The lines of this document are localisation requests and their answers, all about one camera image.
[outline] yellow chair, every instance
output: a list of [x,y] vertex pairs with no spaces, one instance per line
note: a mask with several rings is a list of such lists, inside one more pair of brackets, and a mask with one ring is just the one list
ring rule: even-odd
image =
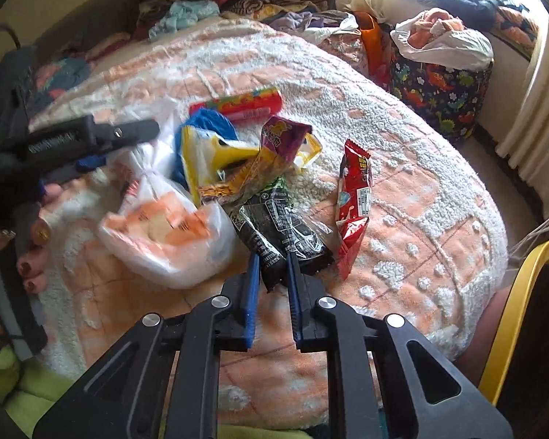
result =
[[517,438],[543,437],[532,431],[549,416],[549,241],[537,246],[519,270],[479,390]]

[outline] bed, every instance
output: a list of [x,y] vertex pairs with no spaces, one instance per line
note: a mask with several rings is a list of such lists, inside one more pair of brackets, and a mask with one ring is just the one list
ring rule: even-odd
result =
[[[288,175],[295,204],[333,223],[346,138],[371,155],[370,223],[353,270],[319,276],[358,312],[406,316],[454,359],[472,339],[507,266],[507,238],[495,203],[461,155],[422,119],[347,63],[306,41],[248,20],[203,21],[156,43],[128,45],[100,61],[31,129],[93,113],[97,121],[154,117],[167,130],[191,103],[274,85],[282,116],[313,126],[320,158]],[[260,127],[239,131],[258,142]],[[244,270],[243,246],[226,271],[189,290],[169,290],[133,274],[108,253],[97,225],[121,202],[121,174],[98,170],[66,186],[43,216],[53,230],[49,287],[41,294],[49,344],[42,360],[77,378],[142,315],[182,314]],[[299,354],[284,288],[260,295],[249,353],[223,353],[220,421],[298,428],[326,420],[326,362]]]

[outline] fabric storage basket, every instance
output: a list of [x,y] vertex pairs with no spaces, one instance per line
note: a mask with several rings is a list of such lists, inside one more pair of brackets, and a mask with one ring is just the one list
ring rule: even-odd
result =
[[474,131],[492,66],[493,62],[483,71],[463,71],[418,63],[393,46],[391,92],[455,144]]

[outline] black snack package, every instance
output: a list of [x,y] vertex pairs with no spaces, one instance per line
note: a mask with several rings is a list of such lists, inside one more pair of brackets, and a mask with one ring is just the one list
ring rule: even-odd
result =
[[331,251],[291,207],[284,177],[235,209],[230,218],[243,243],[258,252],[262,281],[269,292],[283,281],[289,252],[296,252],[304,274],[313,275],[334,261]]

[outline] red snack wrapper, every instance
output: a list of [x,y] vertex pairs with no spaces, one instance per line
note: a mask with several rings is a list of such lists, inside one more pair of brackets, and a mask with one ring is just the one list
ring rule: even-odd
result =
[[340,259],[338,270],[345,279],[360,250],[368,226],[370,212],[370,154],[352,140],[344,145],[344,158],[340,165],[338,204],[335,221],[340,233]]
[[200,108],[212,109],[227,117],[233,125],[266,120],[283,108],[283,98],[276,87],[266,87],[236,96],[211,99],[189,107],[189,115]]
[[338,272],[342,279],[346,279],[352,270],[356,256],[360,251],[369,219],[368,217],[358,217],[337,223],[338,232],[340,233]]
[[338,208],[335,220],[349,220],[368,216],[370,211],[370,183],[372,173],[368,159],[370,154],[352,140],[344,145],[344,158],[340,164],[338,182]]

